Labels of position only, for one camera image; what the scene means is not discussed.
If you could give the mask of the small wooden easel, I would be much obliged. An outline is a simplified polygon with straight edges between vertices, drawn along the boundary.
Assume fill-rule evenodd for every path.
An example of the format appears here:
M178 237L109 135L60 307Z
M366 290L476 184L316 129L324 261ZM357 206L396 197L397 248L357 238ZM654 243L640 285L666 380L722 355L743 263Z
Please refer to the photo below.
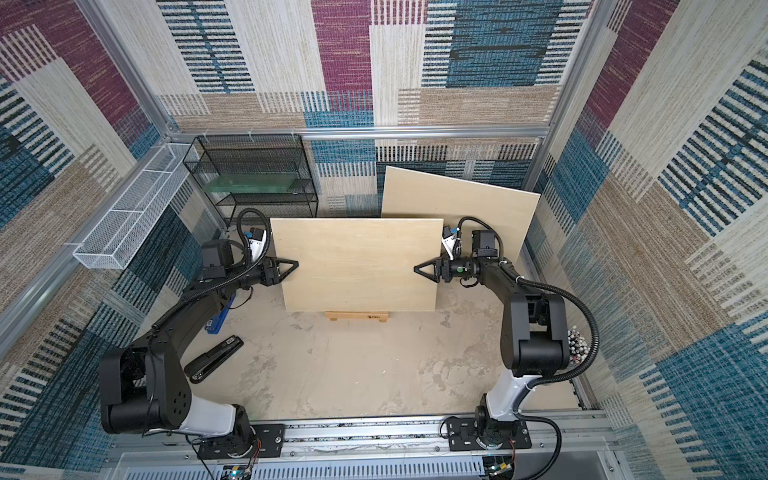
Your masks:
M388 312L326 311L325 317L330 321L375 320L385 323L390 318L390 315Z

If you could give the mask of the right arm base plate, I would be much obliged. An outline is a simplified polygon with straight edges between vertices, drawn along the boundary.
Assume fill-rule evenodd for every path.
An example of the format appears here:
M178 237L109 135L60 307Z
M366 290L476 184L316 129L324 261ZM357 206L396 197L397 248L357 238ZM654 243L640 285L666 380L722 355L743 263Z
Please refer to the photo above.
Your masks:
M470 417L445 417L439 434L456 451L497 451L531 449L533 444L525 422L477 420Z

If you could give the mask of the black stapler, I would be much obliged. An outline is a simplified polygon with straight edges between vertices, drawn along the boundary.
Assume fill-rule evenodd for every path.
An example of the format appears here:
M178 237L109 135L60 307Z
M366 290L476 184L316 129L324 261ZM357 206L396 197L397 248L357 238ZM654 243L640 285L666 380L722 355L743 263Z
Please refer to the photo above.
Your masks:
M239 336L232 335L193 359L184 367L184 373L192 384L199 384L222 366L243 345L244 341Z

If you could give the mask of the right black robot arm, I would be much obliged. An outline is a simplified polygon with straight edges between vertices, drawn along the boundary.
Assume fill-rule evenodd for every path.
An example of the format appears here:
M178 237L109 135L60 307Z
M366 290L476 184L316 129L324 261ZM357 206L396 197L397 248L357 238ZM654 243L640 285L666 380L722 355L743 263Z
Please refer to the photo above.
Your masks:
M472 232L472 251L460 253L461 233L443 228L441 256L418 264L414 272L435 283L471 280L491 290L502 304L500 354L504 371L481 397L474 414L475 442L484 449L512 444L524 426L521 407L537 380L551 379L568 367L564 299L527 286L502 255L498 235L490 229Z

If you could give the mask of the light wooden board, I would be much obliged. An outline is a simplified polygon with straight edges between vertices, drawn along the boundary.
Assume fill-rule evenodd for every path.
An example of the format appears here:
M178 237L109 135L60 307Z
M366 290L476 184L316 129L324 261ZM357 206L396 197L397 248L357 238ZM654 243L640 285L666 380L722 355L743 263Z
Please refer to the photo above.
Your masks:
M275 218L276 253L298 268L281 282L292 312L429 312L437 284L414 272L436 258L443 221Z
M539 199L532 192L387 167L381 214L441 218L451 226L462 217L476 217L501 236L505 256L516 261Z

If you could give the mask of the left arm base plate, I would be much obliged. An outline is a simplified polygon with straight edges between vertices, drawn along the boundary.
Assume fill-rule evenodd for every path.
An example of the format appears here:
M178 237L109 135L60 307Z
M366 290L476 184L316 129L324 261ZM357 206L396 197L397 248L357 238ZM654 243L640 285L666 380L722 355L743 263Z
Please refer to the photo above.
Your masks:
M251 425L249 433L203 440L197 452L203 460L278 458L285 429L285 424Z

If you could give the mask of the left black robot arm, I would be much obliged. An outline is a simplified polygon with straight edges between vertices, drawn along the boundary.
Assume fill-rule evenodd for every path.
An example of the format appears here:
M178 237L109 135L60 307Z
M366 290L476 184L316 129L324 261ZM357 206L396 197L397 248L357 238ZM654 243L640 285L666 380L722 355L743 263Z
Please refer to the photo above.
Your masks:
M106 433L196 436L201 451L215 457L239 458L254 449L256 435L245 408L193 394L181 364L197 334L228 307L238 290L277 285L299 266L266 253L254 257L246 244L239 246L242 260L234 261L236 246L227 240L205 243L200 278L147 332L103 356L99 391ZM284 263L286 270L280 268Z

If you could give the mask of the green board on shelf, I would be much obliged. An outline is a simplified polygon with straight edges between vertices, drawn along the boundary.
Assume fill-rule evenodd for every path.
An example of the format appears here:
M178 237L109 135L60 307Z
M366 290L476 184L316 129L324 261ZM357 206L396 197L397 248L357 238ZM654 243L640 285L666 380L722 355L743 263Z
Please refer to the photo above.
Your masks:
M224 174L207 182L207 193L259 194L287 193L300 185L293 174Z

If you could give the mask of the aluminium front rail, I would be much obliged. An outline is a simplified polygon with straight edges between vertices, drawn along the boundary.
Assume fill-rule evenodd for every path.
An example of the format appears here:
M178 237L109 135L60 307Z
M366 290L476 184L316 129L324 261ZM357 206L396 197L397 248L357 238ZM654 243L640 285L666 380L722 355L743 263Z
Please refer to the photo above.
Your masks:
M182 437L121 435L102 479L523 479L556 438L522 427L498 450L476 442L467 414L278 420L258 426L257 456L206 459Z

